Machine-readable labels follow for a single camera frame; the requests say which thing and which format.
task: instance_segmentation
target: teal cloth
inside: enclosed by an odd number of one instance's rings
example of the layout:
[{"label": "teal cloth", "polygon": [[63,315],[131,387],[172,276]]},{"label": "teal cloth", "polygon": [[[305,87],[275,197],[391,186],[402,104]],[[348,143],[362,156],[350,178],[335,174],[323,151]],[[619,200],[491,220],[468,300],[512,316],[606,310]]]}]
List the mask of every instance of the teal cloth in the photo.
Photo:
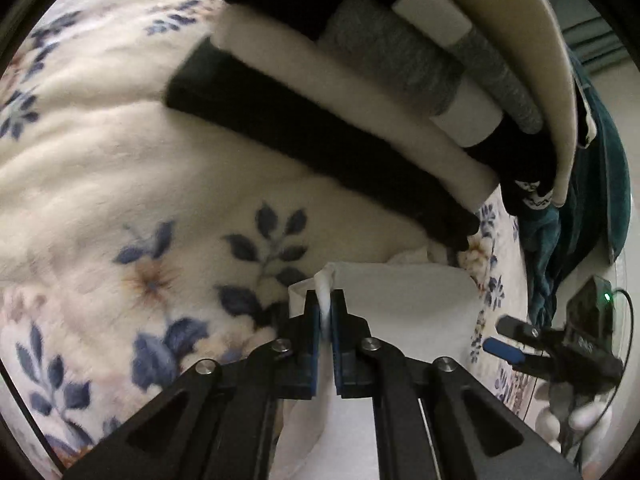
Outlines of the teal cloth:
[{"label": "teal cloth", "polygon": [[529,319],[551,325],[562,281],[606,237],[613,263],[626,241],[631,215],[631,184],[625,151],[612,117],[585,69],[570,51],[598,135],[575,154],[566,203],[518,218],[529,281]]}]

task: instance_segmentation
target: metal screw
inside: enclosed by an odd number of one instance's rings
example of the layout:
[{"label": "metal screw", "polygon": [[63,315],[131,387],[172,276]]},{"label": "metal screw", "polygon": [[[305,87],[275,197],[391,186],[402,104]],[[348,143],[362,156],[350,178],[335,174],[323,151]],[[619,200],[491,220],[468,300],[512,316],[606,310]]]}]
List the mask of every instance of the metal screw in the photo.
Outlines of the metal screw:
[{"label": "metal screw", "polygon": [[376,339],[375,337],[366,337],[360,342],[360,346],[362,346],[363,350],[375,352],[376,350],[380,350],[382,343],[380,339]]},{"label": "metal screw", "polygon": [[196,363],[196,371],[200,375],[212,374],[215,369],[216,362],[211,359],[203,359],[202,361],[198,361]]},{"label": "metal screw", "polygon": [[284,354],[284,352],[291,350],[291,341],[288,339],[276,339],[271,343],[271,349],[279,354]]},{"label": "metal screw", "polygon": [[443,372],[452,372],[458,368],[458,363],[451,357],[438,357],[433,363]]}]

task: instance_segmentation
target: floral blanket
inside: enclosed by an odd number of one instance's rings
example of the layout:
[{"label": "floral blanket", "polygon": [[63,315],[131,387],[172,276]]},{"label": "floral blanket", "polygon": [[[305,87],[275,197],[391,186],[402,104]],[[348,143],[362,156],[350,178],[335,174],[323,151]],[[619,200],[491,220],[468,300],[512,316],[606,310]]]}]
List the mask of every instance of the floral blanket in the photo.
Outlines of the floral blanket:
[{"label": "floral blanket", "polygon": [[[46,479],[198,359],[273,338],[287,287],[328,261],[440,261],[411,221],[162,106],[219,7],[58,0],[0,80],[0,413]],[[448,261],[479,289],[466,366],[524,417],[532,381],[481,352],[526,316],[518,226],[499,190],[478,215]]]}]

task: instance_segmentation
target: stack of clothes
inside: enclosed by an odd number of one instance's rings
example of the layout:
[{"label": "stack of clothes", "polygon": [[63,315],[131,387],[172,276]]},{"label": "stack of clothes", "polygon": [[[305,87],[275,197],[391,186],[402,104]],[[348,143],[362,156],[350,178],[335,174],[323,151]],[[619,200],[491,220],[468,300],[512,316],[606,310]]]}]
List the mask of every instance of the stack of clothes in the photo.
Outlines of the stack of clothes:
[{"label": "stack of clothes", "polygon": [[337,179],[453,251],[499,183],[520,220],[532,322],[550,323],[559,282],[602,233],[612,258],[622,250],[622,146],[546,0],[225,1],[168,106]]}]

